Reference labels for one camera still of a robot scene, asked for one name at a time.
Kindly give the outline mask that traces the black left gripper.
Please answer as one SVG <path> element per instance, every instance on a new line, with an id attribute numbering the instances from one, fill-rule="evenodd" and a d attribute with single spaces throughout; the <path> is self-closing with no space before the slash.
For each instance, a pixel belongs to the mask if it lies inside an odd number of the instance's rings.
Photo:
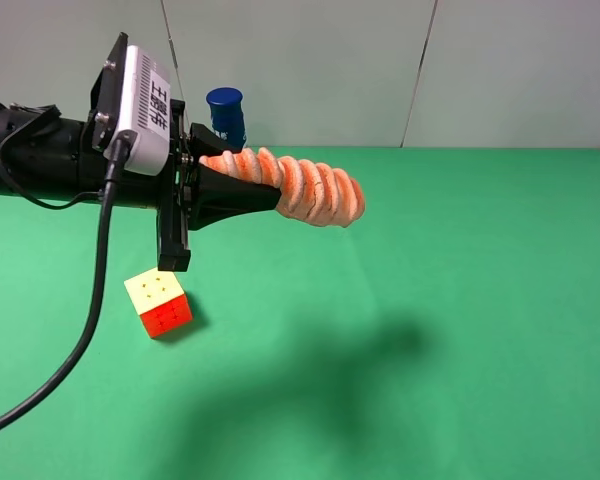
<path id="1" fill-rule="evenodd" d="M 202 156 L 222 158 L 225 152 L 235 155 L 242 148 L 230 145 L 201 123 L 190 125 L 186 146 L 184 110 L 184 101 L 170 101 L 170 150 L 162 171 L 155 177 L 126 171 L 118 182 L 118 205 L 156 210 L 160 271 L 187 270 L 191 259 L 188 229 L 198 231 L 234 216 L 274 210 L 281 197 L 276 187 L 239 180 L 199 164 L 191 180 L 186 207 L 182 190 L 189 172 L 181 162 L 182 155 L 187 152 L 191 162 L 198 162 Z M 86 192 L 90 201 L 101 199 L 107 166 L 92 139 L 97 126 L 95 117 L 98 112 L 108 111 L 92 100 L 79 140 L 79 191 Z"/>

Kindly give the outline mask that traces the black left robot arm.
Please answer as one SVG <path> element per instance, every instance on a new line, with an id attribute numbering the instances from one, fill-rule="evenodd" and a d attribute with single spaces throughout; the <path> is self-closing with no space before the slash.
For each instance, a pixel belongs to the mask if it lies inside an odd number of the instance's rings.
<path id="1" fill-rule="evenodd" d="M 170 152 L 156 176 L 125 171 L 118 180 L 115 202 L 157 211 L 157 267 L 184 272 L 191 252 L 188 233 L 237 215 L 272 210 L 278 188 L 233 178 L 203 165 L 205 155 L 218 154 L 226 142 L 206 126 L 184 127 L 184 102 L 170 103 Z M 40 200 L 68 202 L 81 195 L 98 202 L 107 160 L 92 146 L 96 123 L 70 120 L 56 107 L 28 109 L 0 103 L 0 172 Z M 13 189 L 0 177 L 0 194 Z"/>

